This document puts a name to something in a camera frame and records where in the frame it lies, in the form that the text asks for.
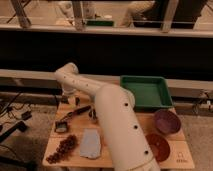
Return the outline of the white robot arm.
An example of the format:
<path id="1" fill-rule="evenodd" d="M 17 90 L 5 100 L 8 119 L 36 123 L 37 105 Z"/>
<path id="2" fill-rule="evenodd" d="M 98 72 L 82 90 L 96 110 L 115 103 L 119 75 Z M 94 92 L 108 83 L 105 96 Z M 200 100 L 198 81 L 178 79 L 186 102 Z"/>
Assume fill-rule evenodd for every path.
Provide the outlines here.
<path id="1" fill-rule="evenodd" d="M 94 107 L 115 171 L 160 171 L 133 110 L 134 95 L 113 83 L 78 74 L 74 63 L 55 71 L 63 86 L 94 98 Z"/>

